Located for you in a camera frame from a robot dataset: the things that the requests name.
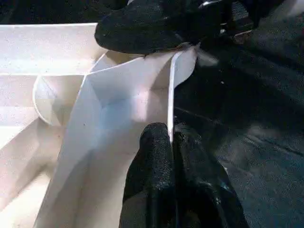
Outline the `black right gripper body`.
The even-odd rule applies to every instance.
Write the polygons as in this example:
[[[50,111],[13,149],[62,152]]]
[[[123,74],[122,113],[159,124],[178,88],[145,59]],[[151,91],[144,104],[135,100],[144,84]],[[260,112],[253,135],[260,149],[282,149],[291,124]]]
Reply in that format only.
[[[204,38],[205,46],[213,46],[225,40],[244,43],[260,21],[284,3],[283,0],[206,0],[204,8],[217,10],[219,22],[216,33]]]

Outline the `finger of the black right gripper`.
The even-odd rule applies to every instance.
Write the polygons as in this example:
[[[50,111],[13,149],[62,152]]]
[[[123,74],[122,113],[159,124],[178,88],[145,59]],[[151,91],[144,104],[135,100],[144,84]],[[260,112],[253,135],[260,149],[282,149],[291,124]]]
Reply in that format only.
[[[97,44],[128,54],[152,54],[215,38],[221,29],[222,0],[134,0],[103,16]]]

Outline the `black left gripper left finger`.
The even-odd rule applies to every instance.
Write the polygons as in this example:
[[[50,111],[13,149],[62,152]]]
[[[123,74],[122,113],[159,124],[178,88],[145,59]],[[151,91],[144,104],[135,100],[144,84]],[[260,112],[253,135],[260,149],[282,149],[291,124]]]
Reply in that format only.
[[[147,125],[125,180],[121,228],[176,227],[173,153],[164,123]]]

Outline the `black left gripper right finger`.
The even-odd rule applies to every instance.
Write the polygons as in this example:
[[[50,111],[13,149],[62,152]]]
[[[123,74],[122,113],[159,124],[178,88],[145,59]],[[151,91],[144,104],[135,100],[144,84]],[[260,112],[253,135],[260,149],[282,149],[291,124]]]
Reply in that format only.
[[[184,123],[175,125],[180,225],[183,228],[247,228],[242,204],[228,174],[203,145],[202,137]]]

